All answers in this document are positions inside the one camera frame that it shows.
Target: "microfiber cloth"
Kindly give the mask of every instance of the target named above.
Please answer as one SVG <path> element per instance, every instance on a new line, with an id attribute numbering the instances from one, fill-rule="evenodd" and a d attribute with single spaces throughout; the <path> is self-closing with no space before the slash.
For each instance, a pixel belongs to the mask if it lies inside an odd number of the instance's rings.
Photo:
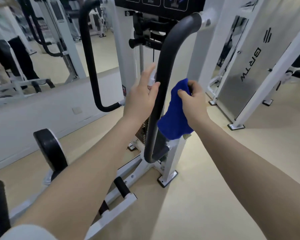
<path id="1" fill-rule="evenodd" d="M 188 78 L 179 81 L 171 90 L 171 101 L 168 111 L 157 123 L 160 132 L 169 140 L 179 139 L 181 136 L 193 132 L 182 110 L 182 100 L 178 95 L 179 89 L 186 91 L 190 95 Z"/>

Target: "white wall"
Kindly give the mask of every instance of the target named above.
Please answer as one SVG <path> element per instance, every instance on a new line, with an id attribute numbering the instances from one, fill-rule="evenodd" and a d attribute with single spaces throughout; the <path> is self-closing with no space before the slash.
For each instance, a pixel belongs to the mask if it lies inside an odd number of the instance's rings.
<path id="1" fill-rule="evenodd" d="M 98 81 L 104 106 L 123 99 L 119 68 L 100 72 Z M 82 113 L 75 115 L 74 107 Z M 0 169 L 38 149 L 33 132 L 49 128 L 60 138 L 105 114 L 96 108 L 88 78 L 0 106 Z"/>

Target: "baseboard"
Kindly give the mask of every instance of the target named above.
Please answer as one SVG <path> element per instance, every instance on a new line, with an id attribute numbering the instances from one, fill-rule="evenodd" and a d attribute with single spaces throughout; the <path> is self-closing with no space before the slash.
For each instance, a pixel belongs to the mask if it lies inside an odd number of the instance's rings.
<path id="1" fill-rule="evenodd" d="M 104 112 L 95 114 L 95 115 L 93 115 L 91 117 L 88 117 L 88 118 L 86 118 L 86 119 L 84 119 L 84 120 L 82 120 L 82 121 L 74 124 L 72 127 L 64 129 L 64 130 L 62 130 L 60 132 L 57 132 L 55 134 L 58 137 L 58 139 L 60 139 L 60 138 L 62 138 L 64 136 L 66 136 L 66 135 L 68 135 L 68 134 L 70 134 L 70 133 L 72 133 L 72 132 L 74 132 L 74 131 L 82 128 L 82 127 L 84 127 L 85 125 L 88 125 L 91 122 L 93 122 L 93 121 L 95 121 L 97 119 L 100 119 L 101 117 L 103 117 L 103 116 L 105 116 L 107 114 L 108 113 L 104 113 Z M 32 145 L 25 147 L 21 151 L 19 151 L 19 152 L 13 154 L 12 156 L 10 156 L 8 158 L 5 158 L 2 161 L 0 161 L 0 169 L 2 169 L 4 167 L 6 167 L 6 166 L 8 166 L 8 165 L 10 165 L 10 164 L 18 161 L 19 159 L 21 159 L 21 158 L 23 158 L 25 156 L 28 156 L 29 154 L 35 152 L 38 149 L 39 149 L 39 147 L 38 147 L 38 145 L 36 143 L 33 143 Z"/>

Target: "floor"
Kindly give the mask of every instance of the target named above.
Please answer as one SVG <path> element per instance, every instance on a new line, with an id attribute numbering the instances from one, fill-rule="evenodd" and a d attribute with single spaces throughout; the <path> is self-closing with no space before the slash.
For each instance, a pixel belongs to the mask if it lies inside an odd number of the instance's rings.
<path id="1" fill-rule="evenodd" d="M 111 32 L 105 38 L 92 37 L 92 43 L 97 72 L 118 66 Z M 76 46 L 87 69 L 82 44 Z M 56 84 L 62 84 L 68 77 L 61 58 L 39 52 L 31 58 L 39 76 L 50 77 Z M 176 67 L 187 71 L 187 64 L 181 61 Z M 270 107 L 260 105 L 245 123 L 246 128 L 238 131 L 228 129 L 229 121 L 218 107 L 206 105 L 211 119 L 234 139 L 300 183 L 300 84 L 282 85 L 273 99 Z M 68 162 L 73 162 L 100 140 L 122 112 L 122 108 L 117 109 L 60 139 Z M 122 164 L 137 153 L 127 150 Z M 36 151 L 0 170 L 9 209 L 40 191 L 48 169 L 43 155 Z M 228 188 L 196 133 L 188 138 L 177 170 L 179 175 L 165 189 L 156 181 L 159 173 L 149 170 L 131 188 L 138 200 L 94 239 L 265 239 Z"/>

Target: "metal panel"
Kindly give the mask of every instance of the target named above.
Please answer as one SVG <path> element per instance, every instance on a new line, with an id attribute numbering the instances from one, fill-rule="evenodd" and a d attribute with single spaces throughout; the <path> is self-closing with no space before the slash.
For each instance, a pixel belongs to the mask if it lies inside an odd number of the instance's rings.
<path id="1" fill-rule="evenodd" d="M 300 0 L 264 0 L 216 103 L 235 121 L 300 31 Z"/>

